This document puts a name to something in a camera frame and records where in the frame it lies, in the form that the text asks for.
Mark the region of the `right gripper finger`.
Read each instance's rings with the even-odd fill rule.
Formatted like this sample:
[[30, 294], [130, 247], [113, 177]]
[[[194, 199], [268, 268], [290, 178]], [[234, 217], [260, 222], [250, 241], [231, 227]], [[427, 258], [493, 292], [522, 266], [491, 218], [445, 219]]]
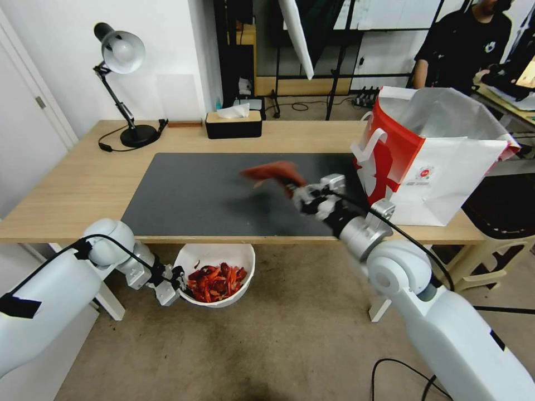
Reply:
[[322, 196], [323, 187], [320, 184], [297, 186], [294, 183], [285, 185], [285, 189], [293, 201], [313, 201]]
[[292, 201], [300, 214], [315, 216], [319, 211], [319, 206], [323, 203], [323, 198], [313, 198], [312, 200], [293, 198]]

